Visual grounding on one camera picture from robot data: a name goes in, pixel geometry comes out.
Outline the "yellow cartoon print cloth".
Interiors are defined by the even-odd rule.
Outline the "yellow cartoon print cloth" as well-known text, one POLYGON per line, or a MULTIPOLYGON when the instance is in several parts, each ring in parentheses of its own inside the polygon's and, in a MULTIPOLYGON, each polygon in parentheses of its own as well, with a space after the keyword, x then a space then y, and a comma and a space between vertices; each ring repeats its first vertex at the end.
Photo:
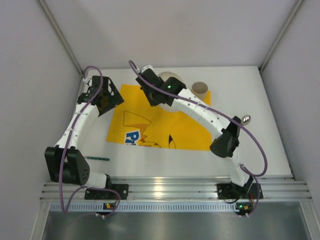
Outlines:
POLYGON ((107 142, 171 150, 210 149, 211 133, 185 113, 150 106, 137 85, 124 84, 119 92, 124 102, 114 110, 107 142))

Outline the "beige paper cup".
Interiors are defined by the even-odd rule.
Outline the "beige paper cup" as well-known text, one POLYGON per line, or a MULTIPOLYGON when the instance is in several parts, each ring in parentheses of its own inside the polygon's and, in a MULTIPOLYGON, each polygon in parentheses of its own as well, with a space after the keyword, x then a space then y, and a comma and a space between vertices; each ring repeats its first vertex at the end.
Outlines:
POLYGON ((192 93, 200 100, 204 100, 208 93, 208 86, 202 81, 198 81, 192 84, 191 91, 192 93))

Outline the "left aluminium corner post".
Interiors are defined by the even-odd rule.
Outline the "left aluminium corner post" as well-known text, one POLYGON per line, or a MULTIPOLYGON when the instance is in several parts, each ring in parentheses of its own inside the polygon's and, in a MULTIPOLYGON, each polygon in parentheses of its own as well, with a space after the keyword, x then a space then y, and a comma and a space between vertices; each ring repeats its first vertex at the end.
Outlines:
POLYGON ((73 66, 77 70, 77 72, 81 75, 83 73, 82 67, 80 66, 78 60, 76 59, 76 56, 70 47, 64 33, 62 32, 58 22, 56 21, 52 11, 50 10, 47 2, 45 0, 36 0, 36 3, 39 5, 41 11, 49 21, 50 26, 52 27, 53 31, 55 32, 57 38, 59 39, 59 42, 61 43, 62 47, 66 51, 66 54, 68 55, 69 59, 71 60, 73 66))

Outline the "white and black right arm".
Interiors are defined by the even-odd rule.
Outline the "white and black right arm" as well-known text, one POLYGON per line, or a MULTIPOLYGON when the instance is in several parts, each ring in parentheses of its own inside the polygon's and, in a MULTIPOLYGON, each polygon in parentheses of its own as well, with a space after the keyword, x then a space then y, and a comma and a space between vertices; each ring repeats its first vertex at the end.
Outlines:
POLYGON ((224 159, 229 169, 232 188, 247 194, 253 178, 240 168, 239 150, 240 118, 223 121, 222 117, 209 109, 209 106, 194 95, 178 78, 171 76, 166 81, 157 76, 151 68, 137 73, 136 81, 144 92, 149 104, 167 105, 181 111, 205 127, 213 137, 209 149, 217 157, 224 159))

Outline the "right aluminium corner post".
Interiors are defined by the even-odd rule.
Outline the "right aluminium corner post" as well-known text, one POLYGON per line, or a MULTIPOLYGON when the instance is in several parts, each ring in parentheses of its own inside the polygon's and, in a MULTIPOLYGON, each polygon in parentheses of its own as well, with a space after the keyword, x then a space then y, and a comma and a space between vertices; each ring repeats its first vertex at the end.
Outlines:
POLYGON ((268 63, 271 61, 273 55, 276 53, 278 47, 280 46, 281 42, 285 38, 287 32, 289 31, 290 27, 294 23, 297 15, 303 8, 306 0, 296 0, 294 2, 293 7, 291 8, 288 16, 285 18, 284 23, 282 24, 279 32, 277 33, 272 45, 270 46, 269 50, 267 51, 261 65, 258 67, 259 73, 262 74, 263 71, 266 69, 268 63))

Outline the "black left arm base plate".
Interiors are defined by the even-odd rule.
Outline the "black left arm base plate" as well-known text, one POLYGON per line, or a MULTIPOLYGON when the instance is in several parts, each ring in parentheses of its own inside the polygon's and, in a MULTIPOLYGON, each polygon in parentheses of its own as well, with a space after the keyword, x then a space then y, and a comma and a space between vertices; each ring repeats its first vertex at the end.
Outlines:
POLYGON ((113 183, 112 191, 87 189, 85 191, 85 200, 126 200, 129 194, 128 184, 113 183))

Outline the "aluminium corner post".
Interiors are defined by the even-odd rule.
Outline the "aluminium corner post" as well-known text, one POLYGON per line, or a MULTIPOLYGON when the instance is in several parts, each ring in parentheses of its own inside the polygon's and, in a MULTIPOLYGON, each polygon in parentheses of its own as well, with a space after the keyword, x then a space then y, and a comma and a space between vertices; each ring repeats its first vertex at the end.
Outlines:
POLYGON ((61 43, 62 47, 66 51, 66 54, 68 55, 69 59, 71 60, 73 66, 77 70, 77 72, 81 75, 83 73, 82 67, 80 66, 78 60, 76 59, 76 56, 70 47, 64 33, 62 32, 58 22, 56 21, 52 11, 50 10, 47 2, 45 0, 36 0, 36 3, 39 5, 41 11, 49 21, 50 26, 52 27, 53 31, 55 32, 57 38, 59 39, 59 42, 61 43))
POLYGON ((297 15, 303 8, 306 0, 296 0, 294 2, 293 7, 291 8, 288 16, 285 18, 284 23, 282 24, 279 32, 277 33, 272 45, 270 46, 269 50, 267 51, 261 65, 258 67, 259 73, 262 74, 263 71, 266 69, 268 63, 271 61, 273 55, 276 53, 278 47, 280 46, 281 42, 285 38, 287 32, 289 31, 290 27, 294 23, 297 15))

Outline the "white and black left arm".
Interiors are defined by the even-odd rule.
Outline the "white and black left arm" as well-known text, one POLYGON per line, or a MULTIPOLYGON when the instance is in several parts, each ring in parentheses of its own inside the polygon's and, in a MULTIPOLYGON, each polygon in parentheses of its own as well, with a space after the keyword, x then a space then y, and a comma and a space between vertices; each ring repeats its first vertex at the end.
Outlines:
POLYGON ((81 150, 94 121, 123 102, 109 77, 95 75, 91 78, 87 92, 81 93, 77 99, 75 112, 62 137, 44 152, 52 182, 58 183, 62 176, 63 184, 97 189, 111 187, 111 177, 92 171, 81 150))

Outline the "fork with teal handle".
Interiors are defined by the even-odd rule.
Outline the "fork with teal handle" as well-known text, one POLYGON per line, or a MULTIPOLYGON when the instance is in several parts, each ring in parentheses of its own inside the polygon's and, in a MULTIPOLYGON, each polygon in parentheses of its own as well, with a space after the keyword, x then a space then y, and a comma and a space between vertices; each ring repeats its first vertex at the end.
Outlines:
POLYGON ((110 161, 110 159, 109 159, 109 158, 106 158, 106 157, 87 156, 86 158, 89 159, 89 160, 110 161))

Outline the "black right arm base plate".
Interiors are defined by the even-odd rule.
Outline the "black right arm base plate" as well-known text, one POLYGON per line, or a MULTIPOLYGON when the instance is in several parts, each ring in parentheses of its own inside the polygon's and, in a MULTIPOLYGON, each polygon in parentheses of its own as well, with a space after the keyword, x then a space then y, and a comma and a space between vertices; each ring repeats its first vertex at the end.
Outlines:
POLYGON ((220 200, 249 200, 263 199, 264 195, 260 185, 253 183, 250 187, 240 187, 233 183, 218 183, 216 185, 218 199, 220 200))

